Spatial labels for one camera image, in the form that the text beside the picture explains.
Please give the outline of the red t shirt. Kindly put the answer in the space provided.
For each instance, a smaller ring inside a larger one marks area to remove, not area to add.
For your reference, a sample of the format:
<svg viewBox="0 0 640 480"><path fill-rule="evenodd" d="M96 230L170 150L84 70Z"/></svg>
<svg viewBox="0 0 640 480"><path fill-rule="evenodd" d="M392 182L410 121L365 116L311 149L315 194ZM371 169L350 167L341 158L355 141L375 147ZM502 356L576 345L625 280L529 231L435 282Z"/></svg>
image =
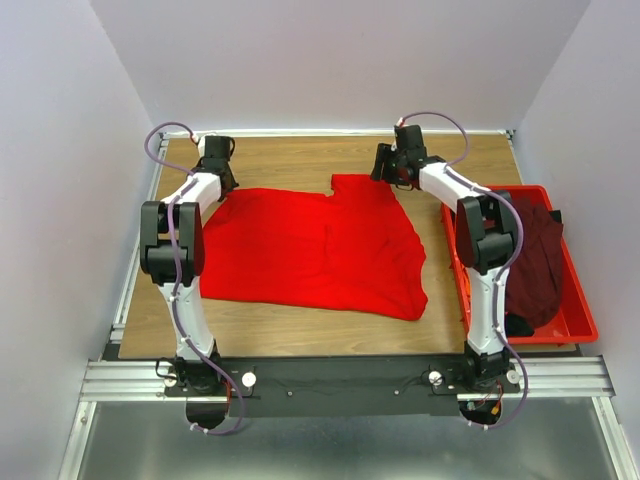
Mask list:
<svg viewBox="0 0 640 480"><path fill-rule="evenodd" d="M232 192L203 227L206 299L417 321L424 247L391 187L335 174L332 192Z"/></svg>

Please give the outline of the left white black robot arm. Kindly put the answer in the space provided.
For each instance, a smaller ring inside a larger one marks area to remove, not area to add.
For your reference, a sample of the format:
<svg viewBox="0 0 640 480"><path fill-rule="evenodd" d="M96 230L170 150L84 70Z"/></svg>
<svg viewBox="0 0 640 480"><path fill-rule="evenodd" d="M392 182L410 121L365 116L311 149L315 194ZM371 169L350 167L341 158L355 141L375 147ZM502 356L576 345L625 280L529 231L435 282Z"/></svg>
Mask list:
<svg viewBox="0 0 640 480"><path fill-rule="evenodd" d="M205 265L202 213L238 186L230 168L235 140L228 136L199 137L190 132L199 158L192 168L145 153L163 167L185 175L184 183L159 201L141 206L140 268L162 294L176 335L172 379L201 395L220 385L236 391L232 377L219 365L216 339L204 315L200 277Z"/></svg>

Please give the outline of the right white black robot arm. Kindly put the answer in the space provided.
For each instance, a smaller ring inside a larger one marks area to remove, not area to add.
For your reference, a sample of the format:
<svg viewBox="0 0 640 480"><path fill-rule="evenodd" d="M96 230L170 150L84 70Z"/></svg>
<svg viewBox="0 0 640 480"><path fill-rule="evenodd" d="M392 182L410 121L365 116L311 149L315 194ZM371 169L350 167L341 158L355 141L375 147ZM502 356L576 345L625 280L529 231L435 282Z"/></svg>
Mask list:
<svg viewBox="0 0 640 480"><path fill-rule="evenodd" d="M471 391L485 390L510 369L506 284L524 240L510 194L474 183L451 162L430 156L421 127L404 120L394 126L391 144L378 145L371 178L427 192L455 213L456 253L467 270L471 294L460 379Z"/></svg>

